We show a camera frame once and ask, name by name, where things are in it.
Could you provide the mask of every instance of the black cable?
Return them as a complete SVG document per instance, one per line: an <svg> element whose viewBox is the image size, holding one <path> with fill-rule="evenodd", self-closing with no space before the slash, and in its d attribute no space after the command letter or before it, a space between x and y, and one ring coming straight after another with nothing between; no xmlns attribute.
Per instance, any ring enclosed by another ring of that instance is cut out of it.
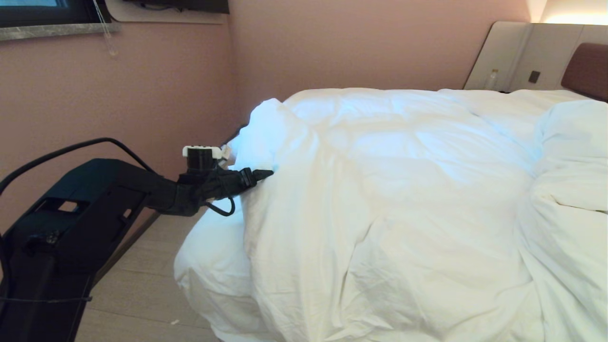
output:
<svg viewBox="0 0 608 342"><path fill-rule="evenodd" d="M91 146L91 145L95 145L95 144L99 144L102 142L111 142L112 144L120 147L123 151L126 152L126 154L130 155L131 158L135 159L135 161L137 161L144 169L146 169L149 172L152 172L154 174L157 174L150 166L148 166L148 164L146 164L141 158L139 158L133 151L131 151L125 144L121 143L120 141L113 139L113 138L98 138L98 139L93 139L93 140L89 140L89 141L84 141L78 144L74 144L74 145L70 145L68 147L65 148L61 148L55 152L51 152L47 155L44 155L42 157L39 157L37 159L34 159L31 162L28 162L27 164L23 165L22 167L16 169L15 171L11 172L8 176L6 176L1 182L0 182L0 195L2 195L4 189L6 189L7 186L9 186L9 184L14 181L15 179L17 179L17 177L21 176L23 173L26 173L27 171L33 169L34 167L47 162L51 159L57 158L61 155L64 155L66 153L72 152L74 150L78 150L79 148L83 148L83 147L87 147L87 146ZM3 277L5 280L5 284L6 284L6 295L10 294L10 281L12 278L12 272L10 269L10 264L9 264L9 256L8 256L8 252L6 250L6 246L4 245L4 239L2 238L2 234L0 234L0 264L2 265L2 273L3 273ZM0 297L0 302L7 302L7 301L26 301L27 299L15 299L13 300L12 298L3 298ZM59 300L59 302L61 301L65 301L65 300L69 300L69 301L73 301L74 299L57 299Z"/></svg>
<svg viewBox="0 0 608 342"><path fill-rule="evenodd" d="M218 207L214 206L213 204L211 204L211 203L209 203L209 202L204 202L203 204L204 204L205 206L208 206L208 207L209 207L209 209L211 209L211 210L213 210L213 211L217 212L219 215L222 215L222 216L226 216L226 217L227 217L227 216L230 216L230 215L234 214L234 211L235 211L235 209L236 209L236 206L235 206L235 204L234 204L234 200L232 199L232 197L228 197L228 199L230 200L230 204L232 205L232 207L231 207L231 209L230 209L230 211L229 211L229 212L227 212L227 211L223 211L222 209L220 209L220 208L218 208Z"/></svg>
<svg viewBox="0 0 608 342"><path fill-rule="evenodd" d="M48 155L44 155L40 158L34 159L31 162L28 162L27 164L23 165L22 167L16 169L15 171L13 171L11 174L9 174L8 176L6 176L6 178L4 178L2 180L2 182L0 182L0 195L2 195L4 189L6 189L7 186L9 186L9 184L14 181L17 177L21 176L23 173L26 173L27 171L33 169L34 167L49 161L53 158L57 158L61 155L64 155L68 152L74 151L74 150L78 150L79 148L83 148L83 147L87 147L87 146L91 146L91 145L95 145L95 144L99 144L101 142L111 142L112 144L120 147L123 151L126 152L126 154L130 155L133 159L135 159L136 162L138 162L144 169L157 174L154 170L152 170L152 168L150 166L148 166L148 164L146 164L143 160L141 160L141 158L139 158L133 151L131 151L127 146L125 146L125 144L121 143L120 141L113 139L113 138L98 138L98 139L93 139L93 140L89 140L89 141L84 141L78 144L74 144L65 148L62 148L60 150L57 150L55 152L51 152Z"/></svg>
<svg viewBox="0 0 608 342"><path fill-rule="evenodd" d="M227 145L232 139L236 138L243 128L247 127L247 124L240 125L234 133L232 133L223 143L223 145Z"/></svg>
<svg viewBox="0 0 608 342"><path fill-rule="evenodd" d="M17 298L0 297L0 302L15 302L15 303L58 304L58 303L71 303L71 302L90 302L92 300L93 300L93 297L67 298L67 299L17 299Z"/></svg>

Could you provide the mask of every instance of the wall-mounted tv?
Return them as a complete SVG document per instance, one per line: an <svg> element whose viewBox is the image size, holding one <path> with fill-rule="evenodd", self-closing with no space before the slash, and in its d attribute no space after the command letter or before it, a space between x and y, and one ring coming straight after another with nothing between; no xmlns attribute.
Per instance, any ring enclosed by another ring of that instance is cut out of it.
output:
<svg viewBox="0 0 608 342"><path fill-rule="evenodd" d="M205 11L212 13L229 14L228 0L124 0L138 2L143 5L156 5L175 7L177 9L187 9Z"/></svg>

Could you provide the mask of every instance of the window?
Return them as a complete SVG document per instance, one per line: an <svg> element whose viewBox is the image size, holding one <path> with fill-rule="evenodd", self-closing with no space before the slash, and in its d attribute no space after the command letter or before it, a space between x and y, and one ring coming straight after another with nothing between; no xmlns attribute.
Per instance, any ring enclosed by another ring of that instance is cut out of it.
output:
<svg viewBox="0 0 608 342"><path fill-rule="evenodd" d="M99 22L92 0L0 0L0 27Z"/></svg>

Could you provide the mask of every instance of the wire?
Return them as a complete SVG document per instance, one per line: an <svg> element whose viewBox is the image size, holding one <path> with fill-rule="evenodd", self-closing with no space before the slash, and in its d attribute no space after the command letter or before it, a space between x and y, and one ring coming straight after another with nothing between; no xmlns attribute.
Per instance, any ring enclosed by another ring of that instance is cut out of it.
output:
<svg viewBox="0 0 608 342"><path fill-rule="evenodd" d="M0 297L0 302L16 302L16 303L46 303L46 304L58 304L58 303L71 303L71 302L90 302L93 297L82 297L82 298L67 298L67 299L17 299L17 298L4 298Z"/></svg>
<svg viewBox="0 0 608 342"><path fill-rule="evenodd" d="M133 153L133 151L131 151L127 146L125 146L125 144L123 144L120 141L113 139L113 138L99 138L99 139L84 141L79 144L74 144L74 145L62 148L55 152L51 152L48 155L44 155L40 158L34 159L31 162L28 162L27 164L25 164L22 167L13 171L11 174L6 176L6 178L4 178L2 180L2 182L0 182L0 195L2 195L4 189L6 189L6 187L9 186L9 184L12 181L14 181L17 177L21 176L23 173L26 173L27 171L33 169L34 167L36 167L46 161L49 161L53 158L57 158L61 155L64 155L68 152L78 150L79 148L99 144L101 142L111 142L112 144L120 147L123 151L126 152L126 154L130 155L133 159L135 159L135 161L137 161L144 169L156 174L156 172L154 170L152 170L152 168L150 166L148 166L143 160L141 160L141 158L139 158L135 153Z"/></svg>
<svg viewBox="0 0 608 342"><path fill-rule="evenodd" d="M234 205L234 200L232 199L232 197L228 197L228 199L230 200L230 205L232 206L231 209L230 209L230 211L223 211L222 209L214 206L213 204L211 204L209 202L204 202L203 204L205 206L208 206L209 209L217 212L219 215L227 217L227 216L230 216L230 215L234 214L234 211L236 209L236 206Z"/></svg>
<svg viewBox="0 0 608 342"><path fill-rule="evenodd" d="M68 147L61 148L55 152L51 152L47 155L34 159L31 162L28 162L27 164L23 165L22 167L16 169L12 173L10 173L8 176L6 176L0 182L0 195L2 195L2 193L4 192L4 189L6 189L6 187L9 186L9 184L12 181L17 179L17 177L21 176L23 173L26 173L29 170L33 169L34 167L36 167L44 162L47 162L51 159L64 155L66 153L72 152L74 150L78 150L79 148L99 144L102 142L111 142L112 144L120 147L123 151L126 152L126 154L130 155L131 158L135 159L135 161L137 161L144 169L146 169L147 171L152 172L154 174L157 174L150 166L148 166L148 164L146 164L141 158L139 158L139 156L137 156L133 151L131 151L125 144L123 144L120 141L113 139L113 138L98 138L98 139L84 141L84 142L81 142L78 144L74 144L74 145L70 145ZM7 252L6 246L4 245L4 239L2 238L2 234L0 234L0 264L2 265L2 273L3 273L3 277L4 277L4 282L6 284L5 295L10 295L10 282L12 279L12 272L10 269L8 252ZM0 297L0 302L9 302L9 301L24 302L24 301L28 301L28 300L29 299L13 299L13 298ZM56 301L64 302L64 301L74 301L74 300L76 300L76 299L54 299L53 301L40 301L40 302L56 302ZM0 316L2 315L3 309L4 309L4 307L0 307Z"/></svg>
<svg viewBox="0 0 608 342"><path fill-rule="evenodd" d="M247 124L240 125L234 133L232 133L223 143L222 145L228 144L232 139L236 138L243 128L247 127Z"/></svg>
<svg viewBox="0 0 608 342"><path fill-rule="evenodd" d="M97 12L97 16L99 16L99 21L101 22L102 27L103 27L103 38L106 41L106 46L108 47L108 52L109 52L110 56L114 57L114 56L118 55L118 51L116 50L116 47L114 46L114 42L112 42L112 34L110 33L110 29L108 28L108 23L106 22L106 19L103 17L102 11L99 9L99 4L97 3L97 0L93 0L93 4L95 5L95 11Z"/></svg>

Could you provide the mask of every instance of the wooden floor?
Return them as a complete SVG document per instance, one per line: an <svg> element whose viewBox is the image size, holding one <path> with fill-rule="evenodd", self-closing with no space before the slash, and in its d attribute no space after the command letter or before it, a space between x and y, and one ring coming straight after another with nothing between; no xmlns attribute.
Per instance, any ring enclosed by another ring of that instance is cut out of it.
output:
<svg viewBox="0 0 608 342"><path fill-rule="evenodd" d="M76 342L217 342L173 280L195 217L161 216L93 289Z"/></svg>

